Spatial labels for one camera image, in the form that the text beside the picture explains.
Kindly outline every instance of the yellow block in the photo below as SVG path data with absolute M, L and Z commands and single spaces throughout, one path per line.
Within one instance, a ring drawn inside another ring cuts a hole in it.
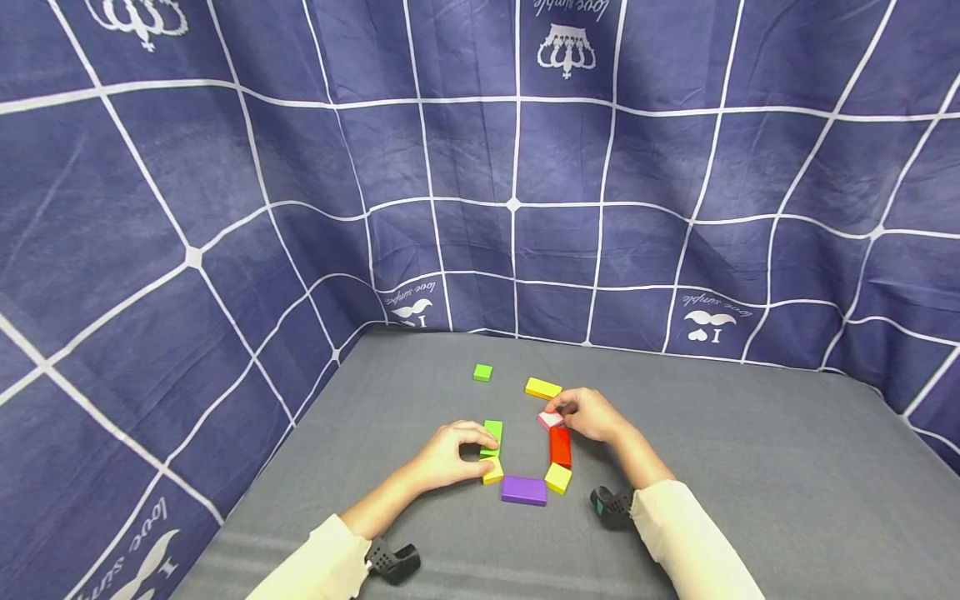
M 480 460 L 493 463 L 493 470 L 483 476 L 483 485 L 488 486 L 491 483 L 496 483 L 503 479 L 503 467 L 500 466 L 499 457 L 491 456 Z
M 546 487 L 550 488 L 559 495 L 564 495 L 566 493 L 566 486 L 570 485 L 570 477 L 573 476 L 573 472 L 569 468 L 558 465 L 557 463 L 550 463 L 550 468 L 546 472 L 546 477 L 543 479 L 546 480 Z
M 552 383 L 547 383 L 536 377 L 530 377 L 527 379 L 527 389 L 526 392 L 530 396 L 541 397 L 544 400 L 552 400 L 557 394 L 562 392 L 564 388 L 559 385 L 554 385 Z

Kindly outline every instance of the wooden block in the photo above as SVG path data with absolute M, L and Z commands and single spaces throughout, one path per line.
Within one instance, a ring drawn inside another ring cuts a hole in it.
M 490 365 L 477 365 L 473 369 L 473 378 L 477 381 L 490 382 L 490 376 L 493 374 L 493 367 Z
M 515 502 L 517 504 L 546 506 L 546 482 L 542 479 L 527 479 L 526 477 L 508 475 L 503 478 L 500 499 L 504 502 Z
M 570 430 L 554 427 L 550 430 L 550 462 L 572 468 L 570 461 Z
M 491 483 L 496 483 L 503 479 L 503 467 L 500 466 L 499 458 L 495 456 L 489 456 L 487 458 L 482 458 L 480 460 L 490 461 L 491 463 L 493 463 L 493 470 L 483 476 L 483 485 L 488 486 Z
M 490 450 L 480 446 L 480 457 L 486 456 L 500 456 L 500 445 L 503 444 L 503 421 L 502 420 L 485 420 L 483 421 L 484 429 L 491 432 L 496 438 L 497 448 L 496 450 Z
M 569 468 L 566 468 L 557 463 L 550 463 L 550 468 L 546 472 L 546 487 L 550 488 L 559 495 L 564 495 L 566 493 L 566 487 L 570 485 L 570 477 L 573 476 L 573 471 Z
M 544 429 L 550 429 L 564 423 L 564 418 L 557 413 L 540 413 L 537 415 L 537 420 L 540 421 Z
M 526 393 L 530 396 L 536 396 L 538 398 L 543 398 L 544 400 L 552 400 L 554 396 L 562 392 L 564 388 L 559 385 L 554 385 L 548 383 L 536 377 L 530 377 L 527 379 L 527 388 Z

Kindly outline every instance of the white sleeve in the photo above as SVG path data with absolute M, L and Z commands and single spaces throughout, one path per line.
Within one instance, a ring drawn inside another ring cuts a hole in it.
M 681 600 L 762 600 L 736 550 L 679 481 L 634 492 L 636 529 Z
M 349 600 L 367 579 L 370 541 L 355 536 L 336 515 L 267 576 L 247 600 Z

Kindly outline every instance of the lime green block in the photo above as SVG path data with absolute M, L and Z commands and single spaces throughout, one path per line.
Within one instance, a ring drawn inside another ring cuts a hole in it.
M 484 429 L 491 432 L 496 438 L 496 450 L 490 450 L 480 446 L 480 458 L 485 456 L 500 456 L 500 446 L 503 444 L 503 421 L 502 420 L 485 420 L 483 421 Z
M 490 376 L 493 374 L 493 367 L 490 365 L 477 365 L 476 369 L 473 370 L 473 378 L 477 381 L 490 381 Z

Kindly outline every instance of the blue fabric curtain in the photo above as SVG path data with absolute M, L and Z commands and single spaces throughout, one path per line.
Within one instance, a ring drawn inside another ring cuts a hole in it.
M 960 468 L 956 2 L 3 11 L 4 598 L 168 598 L 373 323 L 839 372 Z

